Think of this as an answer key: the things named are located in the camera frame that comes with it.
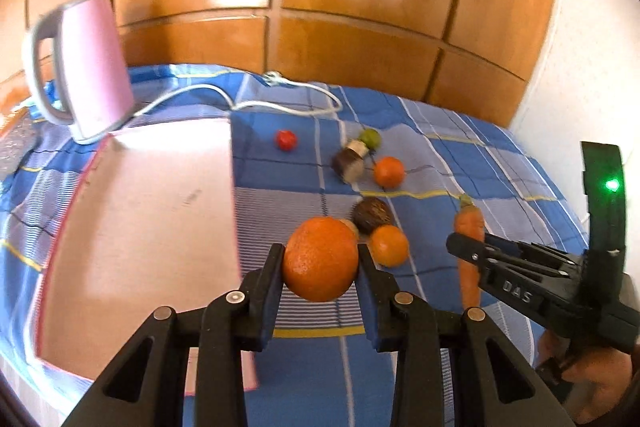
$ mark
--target blue plaid bedsheet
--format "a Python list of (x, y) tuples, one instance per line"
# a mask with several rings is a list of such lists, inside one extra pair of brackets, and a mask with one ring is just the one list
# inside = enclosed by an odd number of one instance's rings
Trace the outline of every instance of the blue plaid bedsheet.
[[(303, 110), (329, 105), (314, 90), (268, 87), (258, 76), (220, 66), (143, 67), (130, 73), (140, 102), (188, 84), (211, 83), (236, 103), (266, 100)], [(585, 233), (558, 188), (504, 129), (369, 89), (323, 87), (342, 100), (340, 113), (309, 118), (248, 110), (229, 115), (220, 95), (193, 90), (128, 124), (230, 117), (244, 273), (260, 267), (270, 244), (285, 243), (303, 220), (347, 217), (362, 196), (386, 200), (410, 240), (410, 262), (391, 270), (400, 287), (439, 309), (462, 311), (456, 260), (445, 248), (462, 192), (476, 200), (491, 233), (573, 253), (585, 248)], [(35, 296), (52, 239), (97, 144), (78, 145), (66, 128), (46, 121), (34, 125), (36, 145), (4, 181), (0, 196), (0, 355), (50, 404), (69, 413), (90, 382), (44, 365), (34, 355)], [(399, 190), (381, 190), (373, 183), (370, 158), (358, 183), (343, 184), (332, 171), (332, 156), (364, 127), (382, 134), (378, 157), (396, 156), (404, 163), (406, 179)], [(273, 135), (281, 128), (298, 136), (294, 151), (274, 146)], [(540, 327), (489, 295), (482, 296), (482, 305), (533, 362)], [(450, 423), (450, 374), (446, 352), (442, 356)], [(246, 394), (252, 427), (388, 425), (395, 356), (371, 349), (354, 287), (329, 303), (308, 303), (285, 289), (275, 338), (255, 363), (260, 387)], [(185, 425), (190, 425), (192, 405), (187, 399)]]

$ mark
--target electric kettle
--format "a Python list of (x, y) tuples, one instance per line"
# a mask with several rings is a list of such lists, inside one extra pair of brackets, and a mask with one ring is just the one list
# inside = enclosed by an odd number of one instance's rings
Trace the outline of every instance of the electric kettle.
[[(51, 105), (42, 85), (38, 45), (52, 39), (56, 91)], [(67, 125), (81, 144), (99, 140), (133, 114), (134, 99), (109, 0), (72, 0), (42, 16), (22, 43), (31, 96), (43, 117)]]

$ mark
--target red tomato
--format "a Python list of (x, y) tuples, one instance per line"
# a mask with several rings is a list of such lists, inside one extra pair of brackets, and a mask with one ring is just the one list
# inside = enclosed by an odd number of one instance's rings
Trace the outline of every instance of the red tomato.
[(280, 129), (276, 133), (275, 142), (283, 151), (290, 151), (298, 145), (298, 137), (288, 129)]

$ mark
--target orange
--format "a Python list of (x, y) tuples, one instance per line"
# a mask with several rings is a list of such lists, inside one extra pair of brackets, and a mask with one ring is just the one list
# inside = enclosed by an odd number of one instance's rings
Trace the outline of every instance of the orange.
[(409, 258), (409, 240), (398, 227), (383, 225), (369, 236), (369, 251), (376, 263), (398, 266)]
[(404, 180), (404, 165), (398, 158), (387, 156), (376, 162), (373, 178), (383, 188), (399, 187)]
[(358, 245), (351, 229), (333, 217), (312, 217), (291, 237), (282, 260), (282, 278), (293, 293), (327, 302), (345, 293), (358, 270)]

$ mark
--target screw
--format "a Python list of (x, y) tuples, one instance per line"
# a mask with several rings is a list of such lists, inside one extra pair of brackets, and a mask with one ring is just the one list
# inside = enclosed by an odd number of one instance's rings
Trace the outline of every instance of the screw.
[(484, 313), (484, 311), (482, 311), (480, 308), (469, 308), (466, 314), (471, 320), (475, 322), (482, 322), (486, 317), (486, 313)]
[(394, 300), (398, 304), (411, 304), (414, 301), (414, 296), (409, 292), (398, 292), (394, 296)]
[(169, 306), (160, 306), (154, 311), (154, 318), (156, 321), (165, 321), (171, 317), (171, 308)]
[(226, 294), (226, 301), (229, 304), (239, 304), (244, 301), (244, 293), (242, 293), (240, 290), (233, 290), (232, 292)]

